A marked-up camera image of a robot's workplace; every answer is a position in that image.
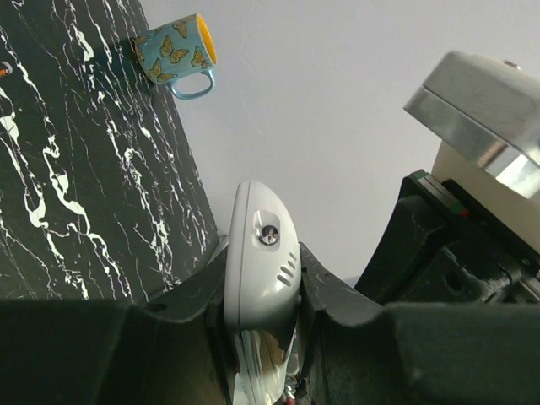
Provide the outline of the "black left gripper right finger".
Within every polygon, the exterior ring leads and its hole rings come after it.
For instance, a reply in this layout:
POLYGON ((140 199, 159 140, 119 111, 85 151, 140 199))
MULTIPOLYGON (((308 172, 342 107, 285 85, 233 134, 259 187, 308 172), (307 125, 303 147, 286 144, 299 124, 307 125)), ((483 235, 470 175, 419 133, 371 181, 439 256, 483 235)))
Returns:
POLYGON ((378 305, 302 247, 300 376, 314 404, 536 404, 535 305, 378 305))

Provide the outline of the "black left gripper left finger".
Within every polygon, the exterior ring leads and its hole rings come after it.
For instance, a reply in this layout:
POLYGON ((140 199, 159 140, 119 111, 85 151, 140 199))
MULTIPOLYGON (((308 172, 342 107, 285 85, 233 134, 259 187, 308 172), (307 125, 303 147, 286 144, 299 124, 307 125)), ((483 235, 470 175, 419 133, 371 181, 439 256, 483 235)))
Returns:
POLYGON ((4 404, 229 404, 227 254, 145 305, 3 300, 4 404))

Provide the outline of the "white remote control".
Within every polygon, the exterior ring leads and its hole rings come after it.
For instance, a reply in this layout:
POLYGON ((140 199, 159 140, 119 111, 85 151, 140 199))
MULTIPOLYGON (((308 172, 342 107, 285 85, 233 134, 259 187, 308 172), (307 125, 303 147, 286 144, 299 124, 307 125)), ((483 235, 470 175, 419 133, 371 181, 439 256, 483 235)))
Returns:
POLYGON ((260 181, 235 194, 224 281, 224 324, 250 404, 284 393, 300 306, 300 244, 284 203, 260 181))

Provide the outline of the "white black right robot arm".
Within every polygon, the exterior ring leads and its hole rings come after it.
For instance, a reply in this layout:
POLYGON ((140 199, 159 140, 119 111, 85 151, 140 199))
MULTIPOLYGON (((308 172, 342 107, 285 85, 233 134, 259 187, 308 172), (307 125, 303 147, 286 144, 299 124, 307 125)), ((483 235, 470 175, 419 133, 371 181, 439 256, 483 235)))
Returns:
POLYGON ((405 106, 440 140, 402 180, 355 288, 390 302, 539 301, 539 82, 450 51, 405 106))

